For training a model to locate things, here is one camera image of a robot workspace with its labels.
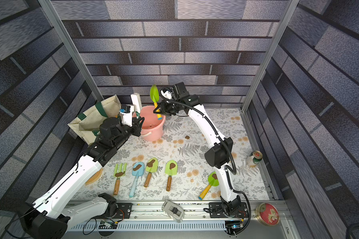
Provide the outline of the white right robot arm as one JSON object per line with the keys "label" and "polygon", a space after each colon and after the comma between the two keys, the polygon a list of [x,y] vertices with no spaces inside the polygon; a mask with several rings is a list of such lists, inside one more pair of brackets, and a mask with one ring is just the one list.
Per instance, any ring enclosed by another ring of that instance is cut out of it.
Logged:
{"label": "white right robot arm", "polygon": [[225,137],[209,118],[199,96],[191,95],[183,82],[159,90],[161,102],[154,109],[154,113],[166,116],[176,116],[184,111],[198,126],[204,135],[209,150],[204,154],[206,162],[216,173],[220,187],[221,207],[227,217],[242,213],[242,201],[245,199],[247,217],[251,218],[251,207],[248,197],[242,191],[234,189],[232,176],[237,173],[232,156],[233,140]]}

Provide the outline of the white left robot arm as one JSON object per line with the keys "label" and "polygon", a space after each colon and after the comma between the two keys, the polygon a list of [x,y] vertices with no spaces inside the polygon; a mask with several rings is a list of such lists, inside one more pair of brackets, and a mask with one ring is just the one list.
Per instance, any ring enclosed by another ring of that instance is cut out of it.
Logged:
{"label": "white left robot arm", "polygon": [[127,125],[119,118],[106,118],[99,127],[95,142],[81,153],[71,170],[40,198],[19,208],[18,217],[23,230],[34,239],[60,239],[68,229],[84,221],[99,216],[115,216],[117,200],[107,193],[70,209],[66,205],[131,135],[141,135],[143,122],[144,118],[132,118],[132,124]]}

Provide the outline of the green shovel brown handle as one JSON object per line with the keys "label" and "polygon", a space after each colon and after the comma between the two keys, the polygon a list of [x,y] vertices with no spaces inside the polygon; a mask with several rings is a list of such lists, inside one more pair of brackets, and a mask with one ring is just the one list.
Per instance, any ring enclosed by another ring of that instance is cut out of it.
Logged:
{"label": "green shovel brown handle", "polygon": [[168,175],[167,186],[166,186],[166,191],[168,192],[171,190],[172,177],[177,174],[177,171],[178,171],[177,163],[174,160],[170,160],[166,164],[166,168],[165,168],[165,174]]}

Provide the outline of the pink plastic bucket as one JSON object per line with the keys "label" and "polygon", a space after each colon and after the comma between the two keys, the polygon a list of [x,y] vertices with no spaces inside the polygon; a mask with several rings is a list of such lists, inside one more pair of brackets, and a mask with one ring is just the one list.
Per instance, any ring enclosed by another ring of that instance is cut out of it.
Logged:
{"label": "pink plastic bucket", "polygon": [[164,134],[163,125],[166,117],[162,116],[162,119],[159,120],[157,114],[153,113],[154,109],[155,106],[144,106],[140,113],[140,116],[145,118],[140,137],[146,141],[157,141]]}

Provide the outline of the green trowel yellow blue handle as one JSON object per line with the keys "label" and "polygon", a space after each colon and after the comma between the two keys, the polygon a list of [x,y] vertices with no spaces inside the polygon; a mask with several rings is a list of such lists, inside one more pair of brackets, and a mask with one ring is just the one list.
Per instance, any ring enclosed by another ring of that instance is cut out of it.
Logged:
{"label": "green trowel yellow blue handle", "polygon": [[153,101],[154,103],[154,106],[155,106],[155,111],[157,112],[157,118],[158,120],[162,120],[163,117],[161,114],[159,114],[160,110],[158,109],[158,101],[159,101],[159,91],[158,91],[158,88],[156,85],[153,85],[151,88],[150,88],[150,98],[151,100]]}

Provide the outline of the green trowel brown handle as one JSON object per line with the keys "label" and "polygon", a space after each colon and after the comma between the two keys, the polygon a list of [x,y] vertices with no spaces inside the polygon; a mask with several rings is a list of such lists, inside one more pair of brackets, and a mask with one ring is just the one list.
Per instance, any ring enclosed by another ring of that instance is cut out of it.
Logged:
{"label": "green trowel brown handle", "polygon": [[144,187],[147,188],[149,186],[149,183],[150,183],[150,180],[152,178],[152,175],[154,172],[157,171],[158,169],[158,165],[159,165],[159,162],[158,162],[158,159],[153,157],[151,158],[147,165],[146,165],[146,172],[148,173],[147,177],[146,177],[146,180],[145,180],[145,184],[144,184]]}

